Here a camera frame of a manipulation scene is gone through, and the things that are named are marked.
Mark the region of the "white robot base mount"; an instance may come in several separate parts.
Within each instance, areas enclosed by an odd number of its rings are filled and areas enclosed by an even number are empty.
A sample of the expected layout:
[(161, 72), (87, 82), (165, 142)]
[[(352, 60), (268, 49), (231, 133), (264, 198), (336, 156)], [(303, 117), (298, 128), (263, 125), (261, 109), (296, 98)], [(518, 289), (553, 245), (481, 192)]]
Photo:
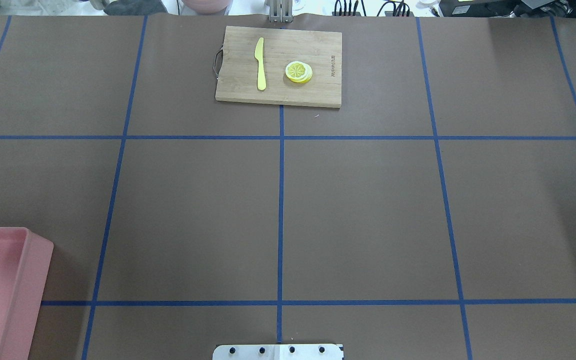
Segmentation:
[(223, 344), (215, 347), (213, 360), (343, 360), (341, 344)]

